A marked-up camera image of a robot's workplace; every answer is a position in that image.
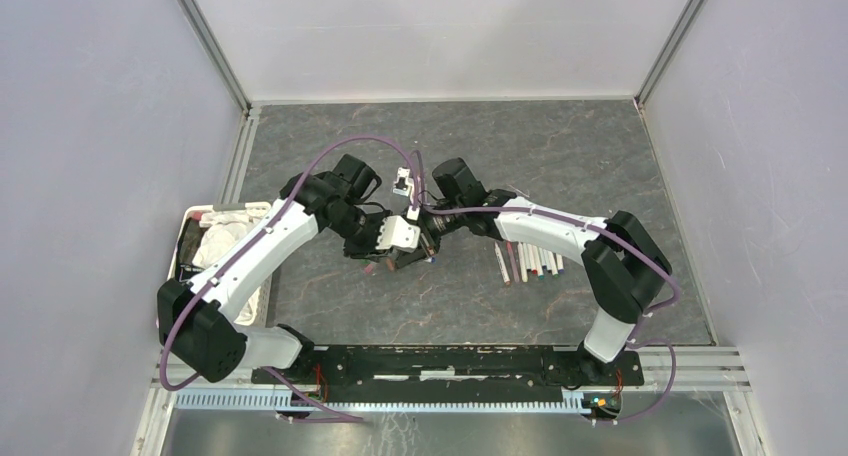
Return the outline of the brown capped white marker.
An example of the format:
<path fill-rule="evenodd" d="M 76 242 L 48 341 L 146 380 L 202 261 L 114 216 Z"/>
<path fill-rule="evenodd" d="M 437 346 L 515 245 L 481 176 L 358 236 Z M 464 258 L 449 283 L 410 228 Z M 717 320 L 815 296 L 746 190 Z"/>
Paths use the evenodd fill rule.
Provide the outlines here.
<path fill-rule="evenodd" d="M 501 278 L 503 280 L 503 283 L 504 283 L 505 286 L 510 286 L 511 285 L 511 278 L 510 278 L 510 275 L 509 275 L 509 271 L 507 269 L 507 265 L 506 265 L 506 261 L 505 261 L 504 255 L 503 255 L 503 251 L 502 251 L 500 245 L 497 242 L 494 243 L 494 254 L 496 256 L 499 272 L 500 272 Z"/>

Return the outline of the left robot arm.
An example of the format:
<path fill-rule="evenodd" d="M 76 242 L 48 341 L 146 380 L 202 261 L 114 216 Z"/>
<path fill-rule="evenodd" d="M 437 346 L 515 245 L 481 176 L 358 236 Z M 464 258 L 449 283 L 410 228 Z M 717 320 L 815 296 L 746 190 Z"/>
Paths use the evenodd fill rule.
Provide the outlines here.
<path fill-rule="evenodd" d="M 367 213 L 362 207 L 381 184 L 370 166 L 348 154 L 330 171 L 291 178 L 269 213 L 224 256 L 186 282 L 171 278 L 159 288 L 162 356 L 179 358 L 209 382 L 239 367 L 264 366 L 290 383 L 306 381 L 314 357 L 298 333 L 281 326 L 240 329 L 235 319 L 277 268 L 325 229 L 347 248 L 374 250 L 390 213 Z"/>

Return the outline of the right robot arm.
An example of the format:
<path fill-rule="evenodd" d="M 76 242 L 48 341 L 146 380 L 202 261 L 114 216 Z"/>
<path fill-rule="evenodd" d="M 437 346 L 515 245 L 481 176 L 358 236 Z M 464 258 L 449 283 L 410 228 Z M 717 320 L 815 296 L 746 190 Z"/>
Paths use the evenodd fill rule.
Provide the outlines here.
<path fill-rule="evenodd" d="M 580 216 L 537 205 L 502 189 L 486 189 L 466 162 L 454 158 L 433 173 L 442 193 L 425 202 L 423 180 L 412 169 L 397 171 L 392 190 L 410 200 L 392 224 L 395 248 L 428 257 L 442 237 L 461 228 L 479 237 L 522 243 L 559 255 L 584 268 L 598 305 L 577 358 L 580 376 L 602 384 L 618 369 L 617 357 L 664 286 L 680 291 L 672 267 L 631 213 Z"/>

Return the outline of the red capped marker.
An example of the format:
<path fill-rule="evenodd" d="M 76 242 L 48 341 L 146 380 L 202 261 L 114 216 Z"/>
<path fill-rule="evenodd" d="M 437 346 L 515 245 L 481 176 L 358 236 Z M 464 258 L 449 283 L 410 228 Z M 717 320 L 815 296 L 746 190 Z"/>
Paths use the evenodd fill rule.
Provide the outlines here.
<path fill-rule="evenodd" d="M 538 261 L 538 254 L 536 251 L 536 247 L 530 245 L 528 243 L 524 244 L 524 252 L 525 252 L 525 262 L 527 263 L 528 270 L 535 275 L 539 276 L 540 264 Z"/>

